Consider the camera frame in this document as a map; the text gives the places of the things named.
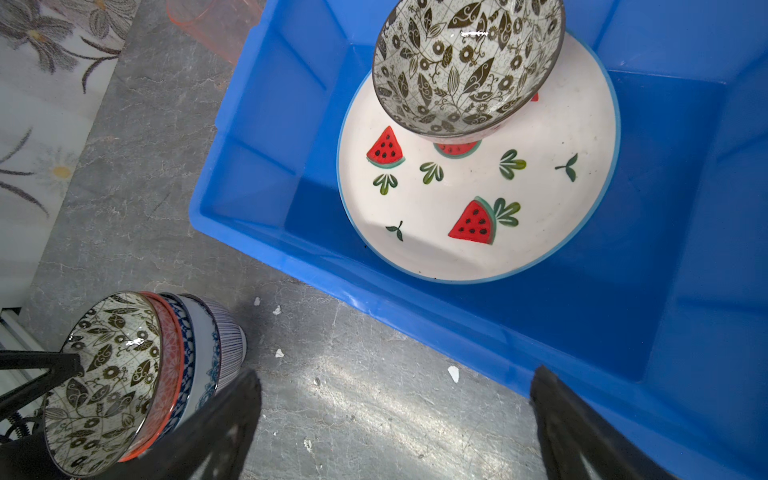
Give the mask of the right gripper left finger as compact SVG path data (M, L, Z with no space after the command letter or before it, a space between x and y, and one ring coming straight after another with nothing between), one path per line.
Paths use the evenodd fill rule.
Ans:
M121 463L102 479L238 479L261 418L257 373L236 379L144 456Z

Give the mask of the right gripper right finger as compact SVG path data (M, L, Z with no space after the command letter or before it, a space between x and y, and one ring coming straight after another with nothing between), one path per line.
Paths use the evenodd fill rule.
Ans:
M549 479L672 479L552 371L541 365L530 386L543 465Z

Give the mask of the black white patterned bowl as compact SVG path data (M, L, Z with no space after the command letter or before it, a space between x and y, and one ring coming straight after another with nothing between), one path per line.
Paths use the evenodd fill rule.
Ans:
M373 89L414 134L479 140L540 90L565 35L562 0L400 1L377 38Z
M156 311L135 292L103 298L76 322L61 351L80 366L44 400L46 446L63 473L98 475L128 451L156 390L160 340Z

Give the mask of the red rimmed bowl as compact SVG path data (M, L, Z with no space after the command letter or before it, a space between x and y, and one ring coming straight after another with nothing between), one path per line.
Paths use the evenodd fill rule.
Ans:
M160 437L172 416L184 372L181 327L170 304L155 293L144 291L141 295L150 301L160 321L158 380L147 417L120 462L140 456Z

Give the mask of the watermelon pattern plate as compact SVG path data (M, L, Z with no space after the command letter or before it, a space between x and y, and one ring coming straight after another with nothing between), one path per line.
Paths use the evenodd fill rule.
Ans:
M567 35L538 100L461 158L396 125L364 79L339 136L339 195L358 235L393 267L439 283L495 281L583 228L613 178L620 137L604 65Z

